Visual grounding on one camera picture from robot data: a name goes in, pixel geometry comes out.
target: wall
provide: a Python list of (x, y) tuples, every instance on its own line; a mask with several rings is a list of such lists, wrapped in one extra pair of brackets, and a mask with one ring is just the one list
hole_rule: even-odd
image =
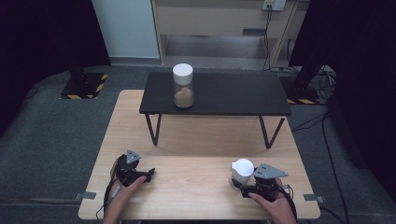
[(110, 58), (160, 58), (151, 1), (92, 2)]

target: power outlet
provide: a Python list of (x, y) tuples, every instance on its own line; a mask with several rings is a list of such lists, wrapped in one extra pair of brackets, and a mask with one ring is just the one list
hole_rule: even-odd
[(262, 5), (262, 10), (269, 11), (282, 11), (285, 8), (286, 0), (264, 0), (264, 4)]

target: black table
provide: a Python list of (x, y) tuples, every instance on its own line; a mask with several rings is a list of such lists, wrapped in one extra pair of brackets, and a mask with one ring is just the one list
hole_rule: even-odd
[[(158, 144), (162, 114), (259, 116), (265, 145), (270, 148), (285, 120), (291, 115), (286, 94), (275, 75), (204, 74), (193, 75), (194, 104), (186, 109), (174, 103), (172, 73), (148, 74), (139, 113), (145, 114), (152, 142)], [(149, 115), (158, 114), (154, 134)], [(280, 116), (279, 124), (268, 140), (262, 116)]]

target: black curtain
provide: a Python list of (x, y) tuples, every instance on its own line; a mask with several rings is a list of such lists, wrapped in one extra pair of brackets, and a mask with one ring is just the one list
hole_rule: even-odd
[[(396, 201), (396, 5), (393, 1), (311, 0), (290, 66), (304, 65), (321, 35), (337, 75), (329, 108), (349, 152), (362, 157)], [(336, 18), (324, 25), (331, 14)]]
[(88, 0), (0, 0), (0, 33), (0, 136), (37, 81), (71, 64), (110, 65)]

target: white cup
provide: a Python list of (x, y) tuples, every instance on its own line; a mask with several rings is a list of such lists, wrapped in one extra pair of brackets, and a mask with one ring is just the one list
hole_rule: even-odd
[(233, 178), (242, 185), (246, 185), (253, 175), (254, 165), (250, 160), (239, 159), (232, 163), (231, 170), (233, 171)]

